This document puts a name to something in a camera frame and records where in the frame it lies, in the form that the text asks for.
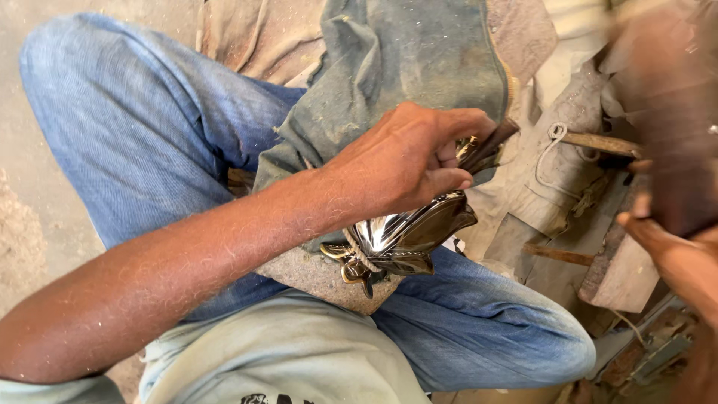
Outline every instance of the blurred hand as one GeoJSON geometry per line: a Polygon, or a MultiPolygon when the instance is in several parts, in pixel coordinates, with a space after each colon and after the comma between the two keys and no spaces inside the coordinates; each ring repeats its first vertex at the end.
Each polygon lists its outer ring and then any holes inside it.
{"type": "Polygon", "coordinates": [[[718,227],[685,240],[650,219],[650,207],[651,197],[640,195],[616,221],[651,255],[671,289],[718,330],[718,227]]]}
{"type": "Polygon", "coordinates": [[[470,187],[471,174],[457,168],[456,140],[485,139],[495,128],[480,109],[438,111],[404,102],[320,170],[364,219],[398,214],[470,187]]]}

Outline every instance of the jeans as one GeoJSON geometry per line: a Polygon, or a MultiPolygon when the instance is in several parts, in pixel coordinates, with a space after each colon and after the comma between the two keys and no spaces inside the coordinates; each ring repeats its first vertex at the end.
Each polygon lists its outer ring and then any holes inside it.
{"type": "MultiPolygon", "coordinates": [[[[255,170],[304,90],[244,77],[163,34],[94,14],[30,34],[22,81],[57,163],[107,248],[233,200],[228,167],[255,170]]],[[[581,377],[591,339],[548,298],[445,249],[372,315],[426,391],[581,377]]],[[[251,273],[186,321],[288,288],[251,273]]]]}

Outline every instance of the gray t-shirt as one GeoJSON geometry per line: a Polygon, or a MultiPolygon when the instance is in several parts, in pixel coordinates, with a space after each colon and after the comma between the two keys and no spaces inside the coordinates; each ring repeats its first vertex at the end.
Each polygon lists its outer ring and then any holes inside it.
{"type": "MultiPolygon", "coordinates": [[[[146,348],[151,404],[430,403],[399,348],[367,316],[287,290],[178,326],[146,348]]],[[[0,380],[0,403],[122,403],[106,376],[61,385],[0,380]]]]}

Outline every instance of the dust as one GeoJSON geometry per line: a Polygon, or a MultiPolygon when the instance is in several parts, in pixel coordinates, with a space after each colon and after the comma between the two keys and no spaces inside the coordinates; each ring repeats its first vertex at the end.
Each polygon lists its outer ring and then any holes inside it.
{"type": "Polygon", "coordinates": [[[0,169],[0,317],[50,281],[39,216],[19,202],[0,169]]]}

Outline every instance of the concrete floor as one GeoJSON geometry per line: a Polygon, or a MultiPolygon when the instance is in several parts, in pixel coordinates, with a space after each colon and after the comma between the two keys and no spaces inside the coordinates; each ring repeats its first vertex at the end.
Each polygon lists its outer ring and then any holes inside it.
{"type": "MultiPolygon", "coordinates": [[[[0,317],[32,291],[104,251],[82,202],[45,144],[22,90],[23,39],[52,17],[98,12],[194,47],[201,0],[3,0],[0,2],[0,317]]],[[[112,377],[128,401],[142,365],[112,377]]]]}

